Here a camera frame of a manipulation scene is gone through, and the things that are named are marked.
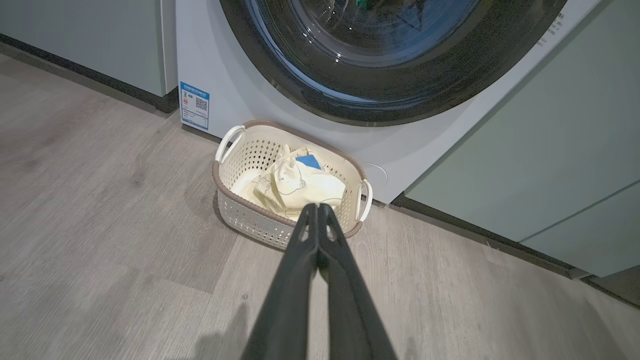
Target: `wooden floor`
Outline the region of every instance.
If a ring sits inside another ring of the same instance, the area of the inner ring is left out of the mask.
[[[282,253],[221,223],[217,144],[56,71],[0,51],[0,359],[236,358]],[[374,208],[350,246],[399,359],[640,358],[640,311],[439,227]]]

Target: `white plastic basket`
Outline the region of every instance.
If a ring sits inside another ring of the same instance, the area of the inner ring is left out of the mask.
[[[233,144],[227,148],[229,141]],[[238,196],[242,187],[276,160],[279,148],[313,148],[329,166],[329,172],[344,184],[342,203],[335,209],[338,222],[349,238],[362,227],[371,209],[373,192],[362,168],[342,151],[303,133],[269,121],[251,121],[233,127],[225,135],[213,163],[222,219],[234,229],[256,240],[286,249],[295,222]],[[361,207],[362,190],[367,200]]]

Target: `cabinet door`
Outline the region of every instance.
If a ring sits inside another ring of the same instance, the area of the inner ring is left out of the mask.
[[[522,241],[640,179],[638,13],[608,3],[406,196]]]
[[[522,245],[600,277],[640,265],[640,182]]]
[[[0,33],[164,96],[164,56],[172,59],[161,45],[175,38],[175,26],[163,28],[160,14],[175,16],[170,5],[156,0],[0,1]],[[170,66],[174,71],[175,60]]]

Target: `washing machine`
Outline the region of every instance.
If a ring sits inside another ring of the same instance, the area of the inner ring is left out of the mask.
[[[389,203],[598,2],[177,1],[180,117],[220,138],[255,119],[303,131]]]

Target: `cream cloth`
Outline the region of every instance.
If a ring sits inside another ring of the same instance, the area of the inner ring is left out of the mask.
[[[291,151],[288,145],[283,145],[276,161],[251,181],[240,196],[293,221],[298,221],[302,208],[309,203],[339,206],[344,183],[328,172],[296,161],[297,157],[305,155],[313,155],[320,167],[327,168],[308,148]]]

